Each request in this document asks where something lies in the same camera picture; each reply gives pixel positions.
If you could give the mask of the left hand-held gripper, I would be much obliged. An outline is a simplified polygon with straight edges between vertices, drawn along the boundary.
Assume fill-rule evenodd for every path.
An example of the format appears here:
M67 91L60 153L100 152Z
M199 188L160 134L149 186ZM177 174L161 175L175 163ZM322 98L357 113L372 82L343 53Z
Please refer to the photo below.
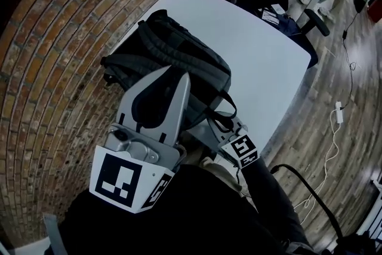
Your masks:
M153 208L181 160L175 143L189 91L189 74L167 66L124 94L119 124L110 126L104 145L95 149L93 195L134 214Z

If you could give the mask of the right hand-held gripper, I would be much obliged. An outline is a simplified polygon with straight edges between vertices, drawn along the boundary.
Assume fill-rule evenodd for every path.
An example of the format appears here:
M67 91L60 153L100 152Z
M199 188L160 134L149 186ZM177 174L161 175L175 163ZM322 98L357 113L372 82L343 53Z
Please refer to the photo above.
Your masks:
M221 128L233 130L237 117L233 116L233 113L218 111L216 121ZM205 144L208 147L219 147L223 157L239 169L243 169L258 160L257 147L244 129L240 129L238 134L230 136L226 142L221 144L224 141L221 137L224 135L219 130L218 125L212 119L207 119Z

